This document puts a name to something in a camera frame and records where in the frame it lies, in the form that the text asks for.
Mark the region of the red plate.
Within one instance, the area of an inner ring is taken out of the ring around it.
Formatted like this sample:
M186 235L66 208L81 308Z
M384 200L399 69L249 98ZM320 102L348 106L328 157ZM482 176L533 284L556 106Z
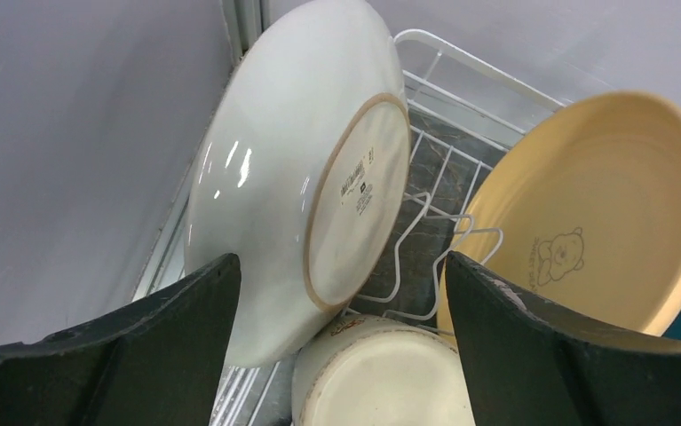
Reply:
M399 56L365 1L311 1L242 58L196 156L185 269L238 256L225 363L272 364L360 291L392 233L411 156Z

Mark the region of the green interior mug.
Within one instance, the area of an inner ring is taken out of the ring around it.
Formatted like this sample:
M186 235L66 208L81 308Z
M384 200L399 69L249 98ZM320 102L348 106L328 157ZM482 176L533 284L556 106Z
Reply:
M296 425L472 425L457 349L419 327L372 315L328 324L297 355Z

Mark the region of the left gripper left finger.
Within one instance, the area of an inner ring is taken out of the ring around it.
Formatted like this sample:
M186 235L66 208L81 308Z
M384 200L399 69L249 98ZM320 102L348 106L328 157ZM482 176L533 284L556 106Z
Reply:
M106 315L0 345L0 425L206 425L241 285L227 254Z

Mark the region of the orange plate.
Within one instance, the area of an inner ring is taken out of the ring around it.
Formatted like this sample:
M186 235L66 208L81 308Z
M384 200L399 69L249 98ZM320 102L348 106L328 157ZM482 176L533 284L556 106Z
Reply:
M490 171L452 246L587 317L664 335L681 312L681 107L611 91L559 109Z

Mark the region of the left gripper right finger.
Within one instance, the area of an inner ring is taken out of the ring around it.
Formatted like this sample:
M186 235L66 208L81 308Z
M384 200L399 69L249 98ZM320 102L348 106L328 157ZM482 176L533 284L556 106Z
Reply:
M681 341L589 318L458 252L444 273L478 425L681 425Z

